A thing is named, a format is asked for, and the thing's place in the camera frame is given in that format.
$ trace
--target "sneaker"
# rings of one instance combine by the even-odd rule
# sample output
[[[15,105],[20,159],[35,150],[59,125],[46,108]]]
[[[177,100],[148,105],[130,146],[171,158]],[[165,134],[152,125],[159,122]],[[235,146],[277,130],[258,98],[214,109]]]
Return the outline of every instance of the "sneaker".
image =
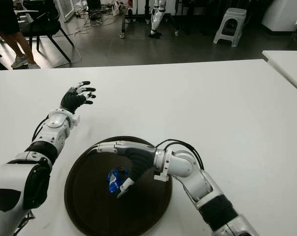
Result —
[[[30,63],[28,63],[28,69],[41,69],[41,68],[37,64],[30,64]]]
[[[28,59],[27,59],[26,55],[23,54],[21,57],[18,57],[18,56],[15,57],[15,62],[11,65],[11,67],[13,69],[19,68],[26,63],[28,63]]]

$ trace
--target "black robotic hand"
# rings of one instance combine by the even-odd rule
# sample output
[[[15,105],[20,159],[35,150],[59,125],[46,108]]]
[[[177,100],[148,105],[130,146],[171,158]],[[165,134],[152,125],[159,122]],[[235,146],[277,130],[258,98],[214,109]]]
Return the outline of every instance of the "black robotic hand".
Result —
[[[93,104],[89,99],[96,97],[93,95],[93,92],[96,91],[96,89],[83,87],[89,84],[89,81],[83,81],[71,87],[62,98],[60,108],[74,114],[76,109],[81,105]]]

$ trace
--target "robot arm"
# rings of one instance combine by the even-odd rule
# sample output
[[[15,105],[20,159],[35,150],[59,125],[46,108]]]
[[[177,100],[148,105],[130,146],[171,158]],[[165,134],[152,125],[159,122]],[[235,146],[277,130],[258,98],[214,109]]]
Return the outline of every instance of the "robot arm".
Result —
[[[192,154],[194,152],[173,152],[170,148],[163,150],[125,141],[98,144],[91,150],[116,153],[131,159],[131,172],[120,186],[118,198],[147,169],[155,166],[160,172],[155,175],[156,180],[167,181],[170,174],[182,183],[195,208],[212,229],[212,236],[258,236],[246,218],[234,210],[210,175],[202,169],[203,164]]]
[[[30,210],[46,200],[52,166],[70,130],[79,123],[75,110],[82,104],[92,104],[89,99],[95,98],[94,88],[83,87],[88,84],[81,82],[71,87],[60,108],[51,111],[42,122],[30,146],[0,166],[0,236],[16,235],[29,220],[25,216]]]

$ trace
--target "gray floor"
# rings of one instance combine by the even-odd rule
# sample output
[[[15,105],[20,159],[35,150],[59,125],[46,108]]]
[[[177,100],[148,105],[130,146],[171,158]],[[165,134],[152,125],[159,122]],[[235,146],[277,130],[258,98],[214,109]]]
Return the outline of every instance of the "gray floor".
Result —
[[[86,19],[72,17],[67,23],[62,23],[62,27],[70,34],[85,21]],[[104,24],[109,24],[112,21],[108,19]],[[197,24],[191,26],[190,35],[185,35],[181,31],[176,37],[172,24],[163,22],[159,30],[164,33],[162,38],[151,39],[147,37],[150,30],[149,25],[144,22],[131,23],[126,25],[125,38],[121,39],[118,36],[121,31],[121,22],[122,16],[119,16],[111,25],[93,26],[89,33],[77,34],[76,43],[81,60],[60,67],[261,59],[263,50],[297,50],[296,44],[287,48],[289,36],[270,36],[259,27],[252,26],[244,30],[242,39],[236,48],[231,48],[231,44],[227,41],[219,41],[217,45],[213,44],[217,29],[209,28],[207,35],[203,35]],[[65,37],[55,37],[54,39],[72,61],[78,60],[78,52],[71,47]],[[40,52],[36,51],[35,43],[33,45],[34,57],[42,68],[54,68],[67,62],[48,38],[41,38]],[[0,43],[0,54],[3,55],[0,61],[10,68],[10,64],[15,58],[14,52],[2,42]]]

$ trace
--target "white tabletop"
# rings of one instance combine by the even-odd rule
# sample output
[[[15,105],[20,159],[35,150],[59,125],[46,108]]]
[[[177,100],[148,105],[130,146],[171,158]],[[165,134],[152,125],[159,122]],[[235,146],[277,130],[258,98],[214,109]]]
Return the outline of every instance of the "white tabletop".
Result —
[[[297,88],[297,51],[263,51],[268,63]]]
[[[63,191],[92,144],[131,135],[157,144],[181,139],[261,236],[297,235],[297,92],[263,60],[0,71],[0,164],[28,147],[34,128],[77,81],[97,87],[52,172],[48,199],[20,236],[82,236]],[[150,236],[209,236],[175,181]]]

